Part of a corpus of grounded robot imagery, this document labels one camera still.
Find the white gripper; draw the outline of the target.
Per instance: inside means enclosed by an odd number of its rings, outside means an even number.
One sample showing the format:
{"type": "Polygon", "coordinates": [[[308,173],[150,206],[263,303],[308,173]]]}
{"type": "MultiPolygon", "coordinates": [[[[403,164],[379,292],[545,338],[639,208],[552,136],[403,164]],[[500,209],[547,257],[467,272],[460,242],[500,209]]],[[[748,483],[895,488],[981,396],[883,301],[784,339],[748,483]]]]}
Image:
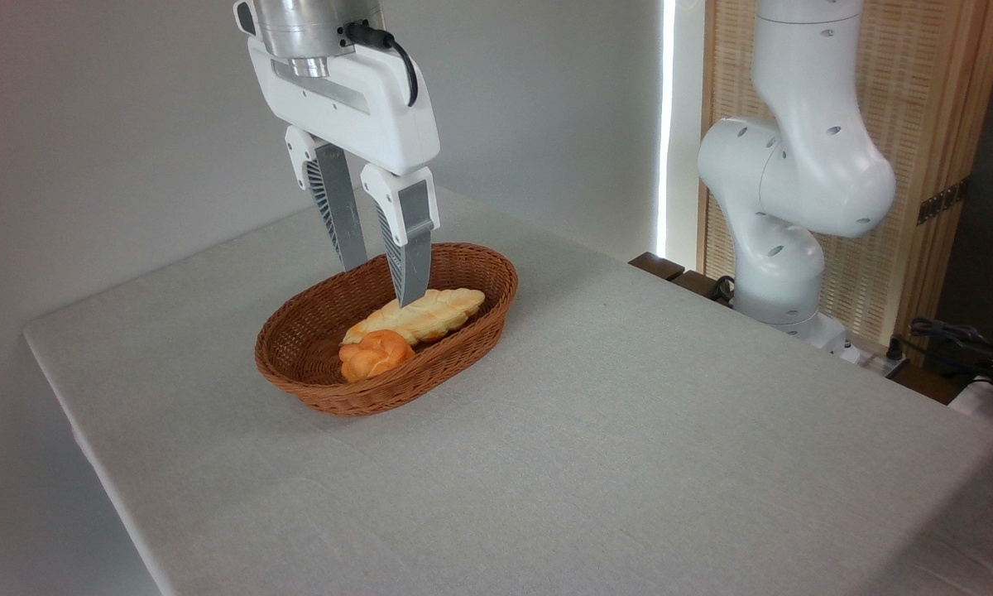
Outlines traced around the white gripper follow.
{"type": "Polygon", "coordinates": [[[291,124],[285,147],[297,184],[318,207],[344,271],[368,261],[348,151],[371,162],[362,185],[377,207],[397,303],[420,299],[431,279],[431,234],[440,227],[427,167],[439,154],[439,129],[421,70],[409,105],[405,63],[396,53],[359,46],[331,57],[325,78],[305,78],[259,39],[248,38],[247,48],[263,98],[291,124]]]}

